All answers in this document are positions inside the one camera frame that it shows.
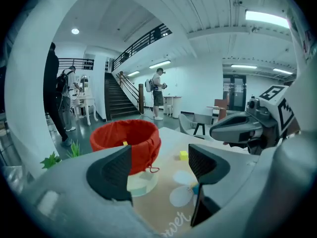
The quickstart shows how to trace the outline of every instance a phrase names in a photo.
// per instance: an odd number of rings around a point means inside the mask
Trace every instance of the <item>person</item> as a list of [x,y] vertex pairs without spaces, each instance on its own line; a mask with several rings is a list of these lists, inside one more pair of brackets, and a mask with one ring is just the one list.
[[66,69],[64,73],[67,75],[67,85],[65,85],[62,93],[61,93],[61,102],[60,107],[58,109],[59,117],[63,127],[66,132],[73,131],[76,129],[75,126],[72,125],[72,119],[70,114],[70,98],[74,94],[75,87],[82,92],[82,89],[77,84],[76,76],[75,76],[76,67],[71,66],[69,69]]
[[43,85],[43,99],[44,109],[49,113],[52,118],[56,129],[58,130],[62,142],[62,146],[70,146],[71,141],[65,132],[63,124],[58,115],[58,107],[56,102],[56,77],[58,72],[59,61],[55,55],[55,44],[52,42],[48,57],[46,59],[45,71],[44,71],[44,85]]
[[163,120],[162,117],[159,117],[159,107],[163,106],[163,93],[162,89],[166,88],[166,84],[160,83],[160,76],[164,73],[162,68],[158,68],[156,74],[153,76],[153,84],[154,84],[154,90],[153,90],[153,99],[154,99],[154,105],[153,105],[153,112],[154,112],[154,120]]

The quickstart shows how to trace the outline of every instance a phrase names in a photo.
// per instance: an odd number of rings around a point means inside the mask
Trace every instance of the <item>red fabric bin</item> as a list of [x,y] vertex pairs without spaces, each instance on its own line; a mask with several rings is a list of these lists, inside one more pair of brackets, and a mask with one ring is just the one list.
[[139,119],[119,120],[97,128],[90,136],[94,152],[122,146],[124,141],[132,146],[130,175],[152,167],[161,145],[159,129],[155,124]]

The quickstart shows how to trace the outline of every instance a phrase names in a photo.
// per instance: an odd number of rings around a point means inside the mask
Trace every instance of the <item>ceiling light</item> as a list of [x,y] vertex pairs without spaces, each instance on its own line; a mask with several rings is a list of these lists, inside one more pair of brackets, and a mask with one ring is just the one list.
[[279,71],[279,72],[282,72],[282,73],[285,73],[285,74],[289,74],[289,75],[292,75],[293,73],[292,72],[289,72],[289,71],[285,71],[285,70],[281,70],[281,69],[274,69],[275,71]]
[[153,68],[156,68],[156,67],[159,67],[159,66],[165,65],[165,64],[169,64],[169,63],[170,63],[170,60],[166,60],[166,61],[163,61],[163,62],[160,62],[160,63],[154,64],[154,65],[151,65],[151,66],[150,66],[150,69],[153,69]]
[[289,28],[288,22],[285,18],[278,17],[275,15],[262,13],[262,12],[256,12],[256,11],[246,11],[246,20],[256,20],[256,21],[262,21],[267,22],[279,26],[283,26],[286,28]]
[[72,32],[73,34],[79,34],[79,30],[78,30],[77,28],[71,29],[71,32]]
[[130,73],[130,74],[128,75],[128,77],[133,76],[133,75],[138,74],[138,73],[140,73],[140,72],[137,70],[137,71],[135,71],[135,72],[133,72],[133,73]]
[[248,68],[248,69],[256,69],[257,68],[257,66],[239,65],[239,64],[233,64],[231,67],[232,68]]

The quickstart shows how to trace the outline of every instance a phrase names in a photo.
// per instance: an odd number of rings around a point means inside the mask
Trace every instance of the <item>black jacket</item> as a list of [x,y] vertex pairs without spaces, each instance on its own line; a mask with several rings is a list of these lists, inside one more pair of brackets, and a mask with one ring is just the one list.
[[56,92],[56,78],[58,72],[59,61],[54,51],[49,51],[46,59],[44,71],[44,84],[43,92],[55,93]]

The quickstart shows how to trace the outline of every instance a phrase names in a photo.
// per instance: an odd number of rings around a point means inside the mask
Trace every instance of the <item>glass door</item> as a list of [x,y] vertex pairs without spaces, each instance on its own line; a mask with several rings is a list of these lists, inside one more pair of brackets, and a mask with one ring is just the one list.
[[223,76],[223,98],[228,101],[227,110],[244,111],[246,94],[246,76]]

